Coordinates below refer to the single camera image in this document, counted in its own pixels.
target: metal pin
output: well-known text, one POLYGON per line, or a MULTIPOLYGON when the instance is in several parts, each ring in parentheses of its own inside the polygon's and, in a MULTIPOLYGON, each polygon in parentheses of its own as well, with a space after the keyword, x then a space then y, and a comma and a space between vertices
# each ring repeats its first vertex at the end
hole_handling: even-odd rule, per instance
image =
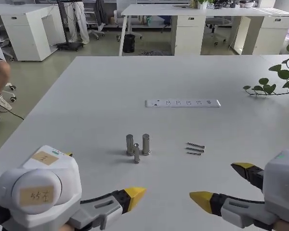
POLYGON ((197 147, 197 148, 202 148, 202 149, 204 149, 205 148, 205 146, 201 146, 201 145, 198 145, 198 144, 195 144, 195 143, 187 143, 188 145, 191 145, 191 146, 194 146, 194 147, 197 147))
POLYGON ((134 163, 139 164, 140 157, 139 157, 139 144, 134 144, 134 163))
POLYGON ((150 151, 150 136, 148 134, 143 135, 143 155, 151 154, 150 151))
POLYGON ((196 148, 186 148, 187 150, 191 150, 191 151, 195 151, 195 152, 199 152, 199 153, 204 153, 204 150, 201 149, 196 149, 196 148))
POLYGON ((189 152, 187 152, 187 154, 191 154, 191 155, 202 155, 202 153, 189 153, 189 152))
POLYGON ((133 135, 128 134, 126 136, 126 155, 133 156, 134 155, 134 138, 133 135))

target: white desk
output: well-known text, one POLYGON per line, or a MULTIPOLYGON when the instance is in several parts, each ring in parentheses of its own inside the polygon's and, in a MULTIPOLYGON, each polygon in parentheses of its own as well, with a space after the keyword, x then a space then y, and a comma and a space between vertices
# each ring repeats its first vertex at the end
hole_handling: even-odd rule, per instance
POLYGON ((43 61, 65 41, 56 5, 0 4, 0 17, 19 61, 43 61))
POLYGON ((204 212, 189 192, 263 199, 230 164, 264 167, 289 149, 289 96, 255 98, 242 87, 260 77, 280 86, 284 81, 267 69, 286 58, 77 57, 0 149, 0 175, 47 144, 74 153, 83 199, 147 188, 138 206, 107 231, 240 231, 204 212), (92 75, 92 68, 103 71, 92 75), (75 90, 77 97, 70 94, 75 90), (145 108, 145 100, 157 98, 211 98, 222 106, 145 108), (125 155, 129 133, 140 145, 144 133, 152 139, 152 155, 141 156, 138 165, 125 155), (186 154, 189 141, 205 145, 206 153, 186 154))
MULTIPOLYGON (((206 16, 238 16, 229 44, 236 51, 243 50, 242 54, 279 54, 289 28, 289 13, 274 8, 198 10, 177 8, 174 4, 131 4, 122 15, 125 17, 121 38, 125 36, 129 16, 171 15, 173 55, 200 54, 206 16)), ((123 42, 124 39, 121 39, 119 56, 122 55, 123 42)))

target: tape label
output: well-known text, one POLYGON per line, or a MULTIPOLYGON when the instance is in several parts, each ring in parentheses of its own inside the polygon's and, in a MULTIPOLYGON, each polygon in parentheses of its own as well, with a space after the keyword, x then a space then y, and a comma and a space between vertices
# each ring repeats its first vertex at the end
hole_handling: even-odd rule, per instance
POLYGON ((20 190, 20 206, 44 205, 53 202, 53 185, 23 188, 20 190))
POLYGON ((58 157, 55 157, 43 151, 35 153, 31 158, 38 160, 46 165, 51 165, 53 162, 59 159, 58 157))

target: trash can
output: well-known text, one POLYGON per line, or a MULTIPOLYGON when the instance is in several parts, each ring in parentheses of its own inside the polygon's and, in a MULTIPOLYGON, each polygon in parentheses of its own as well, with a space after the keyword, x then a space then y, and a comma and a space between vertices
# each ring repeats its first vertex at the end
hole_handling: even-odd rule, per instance
POLYGON ((135 35, 125 35, 123 43, 124 53, 133 53, 135 51, 135 35))

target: chair wheel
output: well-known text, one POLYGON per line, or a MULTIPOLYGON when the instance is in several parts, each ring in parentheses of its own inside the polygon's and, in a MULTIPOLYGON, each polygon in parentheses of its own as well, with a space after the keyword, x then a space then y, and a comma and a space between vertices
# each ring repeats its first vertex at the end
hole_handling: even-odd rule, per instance
POLYGON ((10 98, 10 101, 13 103, 13 102, 15 102, 17 100, 17 98, 16 97, 11 97, 10 98))
POLYGON ((10 86, 10 89, 11 89, 11 90, 15 90, 15 89, 16 89, 16 86, 11 85, 11 86, 10 86))

